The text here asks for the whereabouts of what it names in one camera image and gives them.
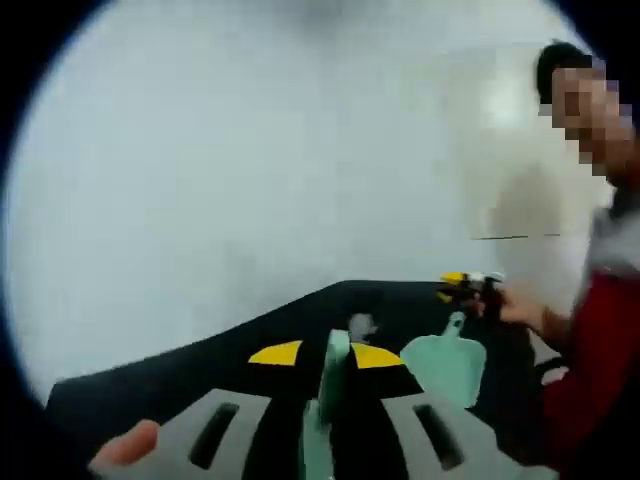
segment person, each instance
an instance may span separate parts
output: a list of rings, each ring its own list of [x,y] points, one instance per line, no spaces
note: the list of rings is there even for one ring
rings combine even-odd
[[[584,285],[571,317],[503,291],[501,319],[532,329],[569,367],[542,393],[546,461],[562,471],[637,375],[640,147],[630,108],[621,105],[603,64],[556,42],[542,50],[535,71],[541,111],[578,142],[581,162],[615,187],[611,207],[594,215]]]

